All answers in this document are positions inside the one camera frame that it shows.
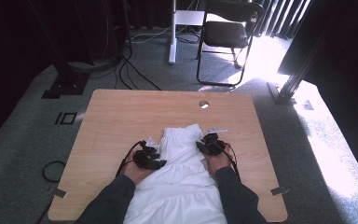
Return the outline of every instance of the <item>black chair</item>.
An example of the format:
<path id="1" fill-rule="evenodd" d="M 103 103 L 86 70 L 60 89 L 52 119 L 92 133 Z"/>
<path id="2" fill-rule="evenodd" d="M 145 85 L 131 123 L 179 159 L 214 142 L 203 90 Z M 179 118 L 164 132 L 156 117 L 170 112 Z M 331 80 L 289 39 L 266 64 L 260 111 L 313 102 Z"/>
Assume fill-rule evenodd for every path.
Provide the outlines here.
<path id="1" fill-rule="evenodd" d="M 197 53 L 197 80 L 205 85 L 235 87 L 240 84 L 245 71 L 246 61 L 252 46 L 254 30 L 257 24 L 262 21 L 264 9 L 257 3 L 233 2 L 233 1 L 210 1 L 205 9 L 202 23 L 200 45 Z M 210 15 L 219 16 L 225 21 L 213 20 Z M 200 78 L 200 62 L 202 52 L 224 53 L 219 51 L 203 50 L 203 44 L 210 47 L 221 47 L 231 49 L 236 67 L 242 69 L 241 79 L 237 83 L 221 83 L 204 81 Z M 245 62 L 239 65 L 234 49 L 247 48 Z"/>

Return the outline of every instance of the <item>white towel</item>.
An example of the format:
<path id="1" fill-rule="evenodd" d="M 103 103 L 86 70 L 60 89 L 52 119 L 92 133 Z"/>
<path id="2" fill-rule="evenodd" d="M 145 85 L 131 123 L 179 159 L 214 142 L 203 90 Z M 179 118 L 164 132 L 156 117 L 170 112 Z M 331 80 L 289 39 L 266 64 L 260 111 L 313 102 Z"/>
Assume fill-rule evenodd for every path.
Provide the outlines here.
<path id="1" fill-rule="evenodd" d="M 227 223 L 196 146 L 201 138 L 198 124 L 164 130 L 159 150 L 167 163 L 137 185 L 124 223 Z"/>

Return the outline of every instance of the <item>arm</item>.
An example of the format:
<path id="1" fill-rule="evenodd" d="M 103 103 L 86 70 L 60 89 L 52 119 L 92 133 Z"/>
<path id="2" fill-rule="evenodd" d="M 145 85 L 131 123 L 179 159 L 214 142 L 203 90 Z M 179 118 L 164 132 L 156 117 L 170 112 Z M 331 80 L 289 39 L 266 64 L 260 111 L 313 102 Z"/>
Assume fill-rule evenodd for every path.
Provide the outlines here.
<path id="1" fill-rule="evenodd" d="M 229 145 L 225 152 L 229 155 Z M 205 158 L 215 175 L 227 223 L 267 223 L 257 210 L 257 195 L 240 182 L 227 155 L 205 155 Z"/>
<path id="2" fill-rule="evenodd" d="M 134 153 L 130 154 L 121 175 L 118 175 L 86 207 L 76 224 L 123 223 L 135 186 L 153 172 L 139 169 L 135 162 L 132 162 Z"/>

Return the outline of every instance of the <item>hand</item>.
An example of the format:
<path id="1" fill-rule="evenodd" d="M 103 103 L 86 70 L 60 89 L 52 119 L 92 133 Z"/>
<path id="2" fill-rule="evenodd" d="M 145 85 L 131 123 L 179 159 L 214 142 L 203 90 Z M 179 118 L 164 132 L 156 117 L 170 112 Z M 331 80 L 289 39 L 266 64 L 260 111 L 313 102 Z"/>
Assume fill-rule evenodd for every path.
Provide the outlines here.
<path id="1" fill-rule="evenodd" d="M 124 165 L 123 171 L 121 172 L 123 175 L 126 175 L 129 179 L 133 181 L 135 185 L 141 182 L 145 177 L 152 174 L 152 170 L 140 169 L 136 163 L 132 160 L 135 151 L 133 151 L 129 157 L 127 158 L 127 164 Z"/>
<path id="2" fill-rule="evenodd" d="M 230 149 L 230 144 L 225 143 L 225 152 L 232 159 L 232 155 L 229 154 L 229 149 Z M 206 160 L 208 160 L 211 170 L 214 174 L 216 173 L 217 170 L 223 167 L 231 166 L 231 160 L 227 157 L 227 155 L 224 152 L 220 153 L 217 156 L 208 156 L 205 154 L 204 156 Z"/>

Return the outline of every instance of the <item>gray carpet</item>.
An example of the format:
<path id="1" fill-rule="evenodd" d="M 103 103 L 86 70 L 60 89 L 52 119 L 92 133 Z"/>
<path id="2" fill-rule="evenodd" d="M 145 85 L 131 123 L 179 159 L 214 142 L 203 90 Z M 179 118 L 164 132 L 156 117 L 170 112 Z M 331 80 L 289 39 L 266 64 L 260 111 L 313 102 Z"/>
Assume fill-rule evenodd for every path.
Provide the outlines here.
<path id="1" fill-rule="evenodd" d="M 285 77 L 273 74 L 275 67 L 268 62 L 255 65 L 259 61 L 256 53 L 249 59 L 246 79 L 230 89 L 197 82 L 197 45 L 178 42 L 175 65 L 168 65 L 168 50 L 165 38 L 133 44 L 130 62 L 165 91 L 252 94 L 278 181 L 290 189 L 283 195 L 289 214 L 283 223 L 358 223 L 358 164 L 317 88 L 304 83 L 296 94 L 298 102 L 303 96 L 314 110 L 306 110 L 302 104 L 275 105 L 267 83 Z M 130 55 L 127 49 L 124 55 Z M 230 62 L 217 62 L 221 60 L 205 57 L 206 77 L 224 79 L 239 72 Z M 94 90 L 127 89 L 117 78 L 119 68 L 91 74 L 83 95 L 60 99 L 41 99 L 57 76 L 53 66 L 34 79 L 0 130 L 0 223 L 37 223 L 42 217 L 52 199 L 48 190 L 57 186 L 43 178 L 42 167 L 51 161 L 67 161 Z M 126 69 L 121 74 L 130 85 Z M 130 74 L 140 90 L 155 90 L 132 68 Z M 73 125 L 55 124 L 60 113 L 74 112 Z M 60 166 L 51 169 L 57 176 L 62 171 Z M 42 223 L 55 222 L 44 216 Z"/>

